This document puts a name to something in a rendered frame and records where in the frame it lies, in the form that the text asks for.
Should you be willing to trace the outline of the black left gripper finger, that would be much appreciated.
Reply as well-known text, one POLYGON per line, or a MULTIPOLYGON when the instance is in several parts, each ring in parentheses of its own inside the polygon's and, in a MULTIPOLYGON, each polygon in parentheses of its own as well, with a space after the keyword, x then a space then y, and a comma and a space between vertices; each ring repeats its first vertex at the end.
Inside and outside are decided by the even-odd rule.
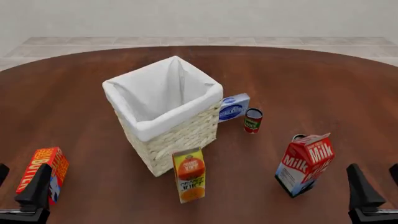
POLYGON ((42 164, 26 188, 15 196, 14 199, 19 203, 21 210, 49 208, 51 173, 52 168, 48 164, 42 164))
POLYGON ((7 178, 9 173, 9 168, 5 164, 0 164, 0 186, 2 186, 3 182, 7 178))

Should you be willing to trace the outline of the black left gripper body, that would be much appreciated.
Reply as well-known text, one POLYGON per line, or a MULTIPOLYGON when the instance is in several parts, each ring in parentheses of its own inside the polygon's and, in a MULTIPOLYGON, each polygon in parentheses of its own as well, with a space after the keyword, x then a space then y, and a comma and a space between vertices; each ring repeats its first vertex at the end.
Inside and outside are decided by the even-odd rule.
POLYGON ((0 210, 0 224, 46 224, 49 215, 48 207, 38 208, 34 212, 17 209, 0 210))

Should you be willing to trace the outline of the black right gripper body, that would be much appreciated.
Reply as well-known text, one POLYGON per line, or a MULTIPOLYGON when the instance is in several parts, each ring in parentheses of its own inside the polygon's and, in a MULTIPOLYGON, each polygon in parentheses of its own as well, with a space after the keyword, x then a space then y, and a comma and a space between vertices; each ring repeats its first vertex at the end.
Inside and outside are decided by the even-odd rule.
POLYGON ((398 224, 398 210, 354 208, 348 215, 352 224, 398 224))

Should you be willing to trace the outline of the wicker basket with white liner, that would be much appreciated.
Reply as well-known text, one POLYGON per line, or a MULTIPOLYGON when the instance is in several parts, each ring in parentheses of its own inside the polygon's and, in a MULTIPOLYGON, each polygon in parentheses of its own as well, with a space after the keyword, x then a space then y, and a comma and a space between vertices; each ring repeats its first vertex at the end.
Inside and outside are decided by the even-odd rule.
POLYGON ((223 87, 178 56, 102 84, 122 129, 151 173, 173 167, 172 154, 216 139, 223 87))

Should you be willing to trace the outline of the orange juice carton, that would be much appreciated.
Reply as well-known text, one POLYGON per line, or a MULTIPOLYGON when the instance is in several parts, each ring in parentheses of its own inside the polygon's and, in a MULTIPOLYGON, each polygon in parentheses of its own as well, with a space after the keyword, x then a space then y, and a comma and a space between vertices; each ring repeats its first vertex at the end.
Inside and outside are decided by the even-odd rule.
POLYGON ((180 203, 205 197, 206 167, 201 147, 172 154, 180 203))

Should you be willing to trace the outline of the red and orange butter box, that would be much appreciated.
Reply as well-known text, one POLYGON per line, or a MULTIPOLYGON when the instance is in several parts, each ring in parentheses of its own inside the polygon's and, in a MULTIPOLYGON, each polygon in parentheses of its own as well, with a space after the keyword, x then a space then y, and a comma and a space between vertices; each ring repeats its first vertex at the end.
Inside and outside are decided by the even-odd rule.
POLYGON ((49 204, 55 205, 59 199, 60 190, 69 167, 69 162, 59 147, 38 149, 34 152, 17 187, 16 193, 20 194, 28 186, 42 164, 47 164, 52 168, 49 204))

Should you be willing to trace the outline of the red and white milk carton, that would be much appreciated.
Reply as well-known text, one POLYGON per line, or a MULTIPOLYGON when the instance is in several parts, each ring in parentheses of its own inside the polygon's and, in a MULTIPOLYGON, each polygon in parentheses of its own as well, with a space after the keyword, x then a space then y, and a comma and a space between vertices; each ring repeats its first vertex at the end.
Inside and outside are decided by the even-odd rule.
POLYGON ((274 177, 290 197, 311 190, 335 158, 329 137, 312 134, 289 143, 274 177))

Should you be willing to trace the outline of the red tomato sauce tin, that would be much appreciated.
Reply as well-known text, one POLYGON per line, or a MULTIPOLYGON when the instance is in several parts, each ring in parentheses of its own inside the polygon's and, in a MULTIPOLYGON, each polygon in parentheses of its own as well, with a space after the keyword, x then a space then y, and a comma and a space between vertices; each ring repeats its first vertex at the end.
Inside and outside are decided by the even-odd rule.
POLYGON ((257 108, 248 108, 244 116, 244 130, 249 134, 257 134, 261 121, 263 118, 263 113, 257 108))

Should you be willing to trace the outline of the blue and white cream cheese box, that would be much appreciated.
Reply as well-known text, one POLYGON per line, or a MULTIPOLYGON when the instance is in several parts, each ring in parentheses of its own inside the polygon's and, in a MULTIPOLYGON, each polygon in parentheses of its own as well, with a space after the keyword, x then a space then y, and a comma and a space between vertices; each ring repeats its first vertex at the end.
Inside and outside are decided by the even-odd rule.
POLYGON ((223 98, 219 112, 219 123, 245 115, 250 97, 246 93, 223 98))

